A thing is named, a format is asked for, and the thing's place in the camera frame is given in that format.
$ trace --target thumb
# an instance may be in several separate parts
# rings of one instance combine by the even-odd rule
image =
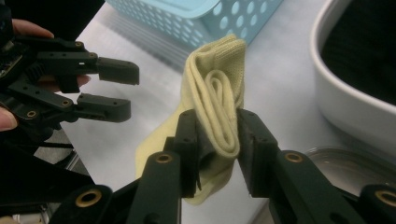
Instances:
[[[0,132],[16,128],[18,125],[14,116],[3,107],[0,107]]]

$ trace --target basket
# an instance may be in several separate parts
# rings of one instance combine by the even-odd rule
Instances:
[[[121,14],[197,48],[235,34],[249,44],[282,0],[106,0]]]

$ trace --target white table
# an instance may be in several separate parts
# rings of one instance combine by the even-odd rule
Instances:
[[[306,152],[313,147],[345,145],[315,102],[308,39],[324,3],[284,0],[247,49],[245,109],[261,117],[282,149]],[[173,113],[179,101],[180,70],[141,47],[141,39],[133,37],[131,27],[133,21],[104,4],[78,38],[101,57],[131,61],[140,67],[139,86],[99,81],[92,76],[91,82],[81,89],[130,99],[131,119],[118,124],[86,119],[63,123],[95,183],[113,190],[134,181],[134,150]],[[183,203],[182,223],[249,223],[263,202],[264,199],[248,195],[236,165],[229,184],[202,205]]]

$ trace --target blue plastic basket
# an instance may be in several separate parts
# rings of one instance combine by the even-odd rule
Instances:
[[[194,48],[228,34],[250,43],[282,0],[106,0],[128,17]]]

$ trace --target sock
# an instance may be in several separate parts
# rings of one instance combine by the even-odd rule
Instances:
[[[236,108],[244,102],[246,43],[227,35],[198,48],[188,57],[176,111],[137,148],[136,177],[143,173],[147,158],[163,150],[168,136],[175,136],[180,113],[194,109],[216,150],[205,167],[200,167],[201,190],[188,203],[202,203],[229,181],[239,153]]]

